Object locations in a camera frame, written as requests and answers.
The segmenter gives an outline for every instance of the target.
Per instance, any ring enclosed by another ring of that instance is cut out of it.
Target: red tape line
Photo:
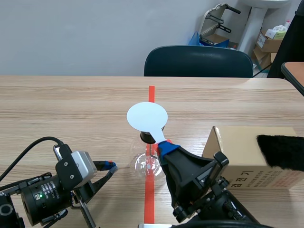
[[[155,86],[149,86],[149,102],[155,102]],[[154,154],[154,147],[147,145],[146,155]],[[151,157],[148,159],[148,164],[151,163]],[[143,222],[147,224],[155,223],[155,201],[154,201],[154,173],[149,172],[146,175],[145,192],[144,192],[144,218]]]

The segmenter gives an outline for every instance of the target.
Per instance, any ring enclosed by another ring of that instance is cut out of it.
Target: white sink pedestal
[[[251,56],[266,12],[267,8],[251,8],[250,16],[238,46],[239,51]]]

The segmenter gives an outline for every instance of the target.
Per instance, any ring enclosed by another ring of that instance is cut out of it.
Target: black cable
[[[14,183],[7,184],[7,185],[4,185],[4,186],[0,187],[0,191],[3,191],[3,190],[6,190],[6,189],[15,187],[15,186],[19,185],[22,182],[29,182],[29,181],[32,181],[32,180],[34,180],[36,178],[43,178],[45,176],[52,176],[52,174],[50,172],[47,172],[45,174],[42,174],[42,175],[39,175],[39,176],[36,176],[36,177],[32,177],[32,178],[28,178],[28,179],[24,179],[24,180],[19,180],[19,181],[16,181]]]
[[[58,145],[63,145],[63,142],[61,142],[59,139],[55,137],[43,137],[36,141],[34,141],[31,145],[29,145],[19,156],[15,159],[15,161],[4,171],[4,173],[0,176],[0,181],[2,181],[5,176],[15,167],[15,165],[23,158],[24,155],[26,155],[27,152],[29,152],[30,149],[32,149],[37,144],[43,142],[43,141],[54,141]]]
[[[259,72],[257,72],[255,75],[253,75],[252,77],[255,77],[255,76],[257,76],[259,73],[261,73],[262,71],[264,71],[264,70],[266,70],[268,67],[270,67],[272,65],[272,63],[271,64],[269,64],[268,66],[266,66],[264,69],[262,69],[262,70],[260,70]]]
[[[235,221],[235,220],[206,220],[188,222],[174,228],[271,228],[257,223]]]

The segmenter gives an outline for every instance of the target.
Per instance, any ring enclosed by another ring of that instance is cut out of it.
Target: blue plastic part
[[[116,166],[115,162],[112,162],[112,165],[109,161],[105,161],[104,167],[101,169],[101,171],[110,170],[112,167]]]
[[[207,42],[200,42],[200,36],[198,32],[195,32],[189,42],[189,46],[210,46],[210,47],[220,47],[220,48],[227,48],[229,45],[229,39],[224,40],[223,42],[220,42],[218,44],[215,45],[211,45]]]
[[[158,144],[157,148],[158,150],[161,151],[160,153],[160,157],[161,159],[163,160],[164,156],[166,154],[169,154],[171,153],[172,151],[180,148],[181,146],[180,145],[175,145],[175,144],[172,144],[170,142],[167,142],[167,141],[164,141],[164,142],[161,142],[160,144]]]

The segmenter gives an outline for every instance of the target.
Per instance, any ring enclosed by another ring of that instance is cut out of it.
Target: cardboard box stack
[[[271,39],[266,36],[266,32],[260,31],[256,40],[256,47],[251,56],[252,62],[257,65],[259,70],[264,69],[274,61],[282,40],[283,39]]]

